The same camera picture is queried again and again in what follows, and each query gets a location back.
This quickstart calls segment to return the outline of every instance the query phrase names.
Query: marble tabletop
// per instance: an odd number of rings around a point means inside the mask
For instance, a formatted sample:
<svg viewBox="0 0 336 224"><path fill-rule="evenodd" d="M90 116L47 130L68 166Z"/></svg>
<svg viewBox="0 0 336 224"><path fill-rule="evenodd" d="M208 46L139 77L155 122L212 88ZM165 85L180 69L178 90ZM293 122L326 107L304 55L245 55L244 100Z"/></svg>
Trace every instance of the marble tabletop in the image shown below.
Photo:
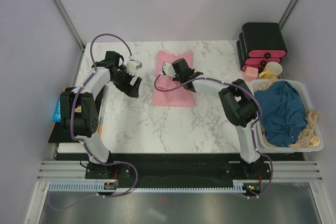
<svg viewBox="0 0 336 224"><path fill-rule="evenodd" d="M156 54L163 50L172 54L193 52L194 68L209 77L232 82L242 77L235 41L154 41L130 42L135 59L143 68L139 98L130 98L113 84L109 85L102 124L101 139L115 153L238 153L235 127L224 114L219 99L195 94L194 108L173 108L152 105ZM90 43L80 66L77 84L89 73L92 61ZM116 51L128 61L128 51L121 42L95 43L96 61L106 51ZM61 143L59 153L84 153L81 144Z"/></svg>

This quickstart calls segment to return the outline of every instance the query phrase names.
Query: yellow mug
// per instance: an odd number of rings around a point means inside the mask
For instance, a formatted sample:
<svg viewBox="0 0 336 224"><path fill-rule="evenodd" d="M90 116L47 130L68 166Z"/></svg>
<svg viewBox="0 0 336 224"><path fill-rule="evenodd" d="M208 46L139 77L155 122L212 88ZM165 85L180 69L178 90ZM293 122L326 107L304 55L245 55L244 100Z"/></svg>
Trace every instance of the yellow mug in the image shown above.
<svg viewBox="0 0 336 224"><path fill-rule="evenodd" d="M259 74L261 79L271 79L273 76L278 77L282 73L282 66L274 61L266 64L263 72Z"/></svg>

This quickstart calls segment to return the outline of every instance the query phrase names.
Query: laundry basket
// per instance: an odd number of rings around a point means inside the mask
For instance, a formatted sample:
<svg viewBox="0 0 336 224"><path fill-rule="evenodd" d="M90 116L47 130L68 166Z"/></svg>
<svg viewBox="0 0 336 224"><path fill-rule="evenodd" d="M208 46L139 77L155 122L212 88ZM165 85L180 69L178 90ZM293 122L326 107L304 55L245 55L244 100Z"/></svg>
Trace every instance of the laundry basket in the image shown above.
<svg viewBox="0 0 336 224"><path fill-rule="evenodd" d="M250 87L253 89L253 94L256 92L262 83L268 82L269 79L260 79L260 80L253 80L250 83ZM289 82L300 94L300 97L302 99L302 102L304 103L306 108L313 109L312 103L309 99L308 93L306 91L306 88L304 85L298 81L291 81L291 80L282 80ZM324 142L321 136L321 132L319 129L319 126L316 124L315 127L315 135L320 139L320 144L316 147L309 147L309 148L301 148L299 150L295 150L291 147L271 147L265 144L263 140L263 135L261 133L260 123L257 123L257 139L258 143L266 150L270 150L271 152L277 152L277 153L293 153L293 152L318 152L323 149Z"/></svg>

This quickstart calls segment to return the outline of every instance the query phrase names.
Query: pink cube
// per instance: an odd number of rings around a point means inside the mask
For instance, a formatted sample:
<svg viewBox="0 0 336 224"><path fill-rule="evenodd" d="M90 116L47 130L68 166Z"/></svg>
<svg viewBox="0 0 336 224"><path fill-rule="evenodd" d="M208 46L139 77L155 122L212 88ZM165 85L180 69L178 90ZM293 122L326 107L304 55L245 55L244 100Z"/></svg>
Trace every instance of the pink cube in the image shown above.
<svg viewBox="0 0 336 224"><path fill-rule="evenodd" d="M253 67L247 67L244 72L244 81L250 82L258 78L258 69Z"/></svg>

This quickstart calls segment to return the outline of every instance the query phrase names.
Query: beige cloth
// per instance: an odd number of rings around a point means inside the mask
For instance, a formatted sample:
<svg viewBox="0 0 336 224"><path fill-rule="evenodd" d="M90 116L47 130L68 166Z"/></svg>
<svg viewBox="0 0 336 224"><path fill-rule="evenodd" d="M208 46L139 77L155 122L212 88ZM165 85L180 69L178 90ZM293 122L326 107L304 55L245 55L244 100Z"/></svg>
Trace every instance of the beige cloth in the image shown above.
<svg viewBox="0 0 336 224"><path fill-rule="evenodd" d="M259 90L267 90L273 83L279 81L276 77L272 77L269 82L263 83ZM311 110L306 108L306 119L308 120L307 126L304 128L304 130L300 133L299 139L293 143L290 144L289 147L299 150L300 148L307 148L307 147L312 147L309 145L310 141L313 138L317 138L314 134L315 131L315 126L317 122L317 117L318 117L319 112L316 110ZM267 139L265 138L265 129L260 123L261 126L261 133L262 133L262 138L264 139L265 144L271 147L277 147L273 144L270 144Z"/></svg>

